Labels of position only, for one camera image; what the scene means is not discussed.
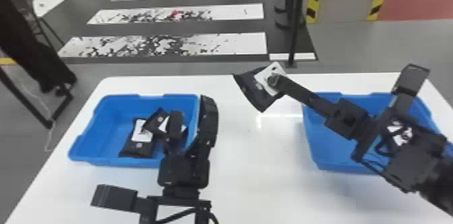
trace sticker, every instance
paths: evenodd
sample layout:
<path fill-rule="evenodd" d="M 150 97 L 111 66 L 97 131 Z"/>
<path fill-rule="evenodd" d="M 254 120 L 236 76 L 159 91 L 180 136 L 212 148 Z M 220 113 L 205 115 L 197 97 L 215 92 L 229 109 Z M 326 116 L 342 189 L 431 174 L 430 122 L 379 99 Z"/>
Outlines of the sticker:
<path fill-rule="evenodd" d="M 142 130 L 142 126 L 145 124 L 145 119 L 137 119 L 135 121 L 135 127 L 133 129 L 133 134 L 131 140 L 133 142 L 151 142 L 152 133 L 148 130 Z"/>
<path fill-rule="evenodd" d="M 257 73 L 254 76 L 254 78 L 257 82 L 259 82 L 262 85 L 262 87 L 264 88 L 264 90 L 266 90 L 266 92 L 268 92 L 272 96 L 275 96 L 276 94 L 278 94 L 278 92 L 275 91 L 268 84 L 268 78 L 272 74 L 281 74 L 283 76 L 286 76 L 286 72 L 283 70 L 282 66 L 278 62 L 274 62 L 271 65 L 269 65 L 268 67 L 264 68 L 259 73 Z"/>
<path fill-rule="evenodd" d="M 169 123 L 169 117 L 170 116 L 166 117 L 165 120 L 160 124 L 159 130 L 161 132 L 166 132 L 167 131 L 167 124 Z"/>

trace person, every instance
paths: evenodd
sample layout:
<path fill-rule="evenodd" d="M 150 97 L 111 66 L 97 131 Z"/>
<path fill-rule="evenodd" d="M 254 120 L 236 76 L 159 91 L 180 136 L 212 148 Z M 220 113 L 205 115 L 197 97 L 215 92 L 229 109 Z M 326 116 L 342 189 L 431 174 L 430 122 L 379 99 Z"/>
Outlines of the person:
<path fill-rule="evenodd" d="M 38 41 L 13 0 L 0 0 L 0 5 L 0 49 L 39 83 L 43 93 L 63 84 L 73 86 L 76 75 L 56 51 Z"/>

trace gray floor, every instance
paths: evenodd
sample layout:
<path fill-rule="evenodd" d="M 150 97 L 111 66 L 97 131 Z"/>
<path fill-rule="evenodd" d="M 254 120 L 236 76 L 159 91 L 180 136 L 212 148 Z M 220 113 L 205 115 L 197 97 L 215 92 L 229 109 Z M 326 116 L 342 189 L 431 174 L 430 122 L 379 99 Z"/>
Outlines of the gray floor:
<path fill-rule="evenodd" d="M 453 103 L 453 20 L 426 22 L 362 22 L 309 27 L 320 60 L 300 63 L 290 73 L 397 72 L 407 63 L 432 69 L 431 81 Z M 57 122 L 56 145 L 96 85 L 110 76 L 231 74 L 264 63 L 156 63 L 71 65 L 78 75 L 75 100 Z M 36 84 L 17 67 L 8 67 L 14 80 L 23 78 L 30 91 Z M 47 131 L 0 86 L 0 222 L 4 222 L 38 173 L 49 153 L 43 152 Z M 56 98 L 40 95 L 49 106 Z"/>

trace blue tray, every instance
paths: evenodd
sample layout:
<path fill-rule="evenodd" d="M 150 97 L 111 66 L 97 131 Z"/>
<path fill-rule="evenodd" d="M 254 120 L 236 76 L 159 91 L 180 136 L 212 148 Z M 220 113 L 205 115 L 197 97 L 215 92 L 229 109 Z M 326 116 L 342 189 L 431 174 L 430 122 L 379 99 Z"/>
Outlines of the blue tray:
<path fill-rule="evenodd" d="M 349 100 L 368 110 L 370 115 L 378 115 L 390 103 L 393 95 L 373 93 L 369 95 L 343 95 L 339 92 L 318 93 L 322 98 L 334 103 L 340 98 Z M 419 120 L 419 124 L 440 133 L 431 118 L 431 112 L 418 97 L 414 100 L 409 113 Z M 342 136 L 324 126 L 324 118 L 307 106 L 303 106 L 303 122 L 310 147 L 311 157 L 319 169 L 347 173 L 373 173 L 368 168 L 351 160 L 356 142 L 345 140 Z M 447 155 L 453 155 L 451 146 Z"/>
<path fill-rule="evenodd" d="M 104 97 L 84 133 L 77 137 L 68 156 L 73 161 L 93 165 L 118 167 L 158 167 L 163 158 L 162 144 L 156 144 L 152 159 L 118 157 L 134 127 L 135 118 L 148 118 L 159 107 L 184 114 L 183 124 L 188 128 L 185 146 L 195 137 L 198 122 L 199 98 L 193 94 L 165 94 L 163 96 L 110 95 Z"/>

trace black pouch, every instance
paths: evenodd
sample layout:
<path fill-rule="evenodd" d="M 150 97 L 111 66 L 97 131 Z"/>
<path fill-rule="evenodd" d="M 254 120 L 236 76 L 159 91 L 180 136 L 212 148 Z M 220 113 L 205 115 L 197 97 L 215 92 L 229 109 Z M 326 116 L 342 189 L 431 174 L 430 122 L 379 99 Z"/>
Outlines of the black pouch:
<path fill-rule="evenodd" d="M 134 127 L 132 132 L 129 134 L 129 137 L 127 138 L 126 143 L 123 149 L 119 152 L 118 156 L 152 158 L 154 149 L 156 148 L 156 142 L 161 139 L 162 134 L 158 133 L 156 130 L 144 130 L 142 128 L 158 128 L 168 116 L 169 114 L 167 112 L 165 112 L 162 108 L 159 108 L 147 119 L 135 118 L 133 120 Z"/>

